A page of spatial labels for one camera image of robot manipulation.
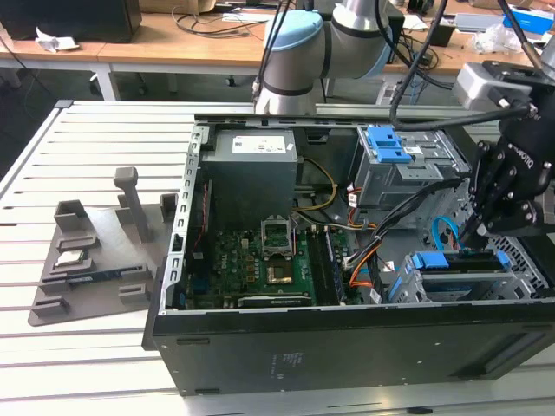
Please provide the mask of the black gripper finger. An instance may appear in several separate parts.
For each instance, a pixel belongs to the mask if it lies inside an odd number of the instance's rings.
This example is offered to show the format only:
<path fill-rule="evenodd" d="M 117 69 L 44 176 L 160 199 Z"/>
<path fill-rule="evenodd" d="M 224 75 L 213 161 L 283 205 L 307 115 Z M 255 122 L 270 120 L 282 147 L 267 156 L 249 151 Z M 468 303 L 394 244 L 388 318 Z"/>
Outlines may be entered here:
<path fill-rule="evenodd" d="M 481 225 L 487 224 L 493 215 L 495 203 L 500 199 L 499 180 L 503 176 L 505 151 L 485 141 L 478 143 L 477 156 L 473 164 L 468 186 L 469 201 L 473 213 L 460 232 L 461 243 L 483 243 L 478 233 Z"/>
<path fill-rule="evenodd" d="M 545 234 L 542 208 L 530 199 L 472 202 L 473 212 L 461 231 L 462 245 L 487 245 L 493 237 L 536 237 Z"/>

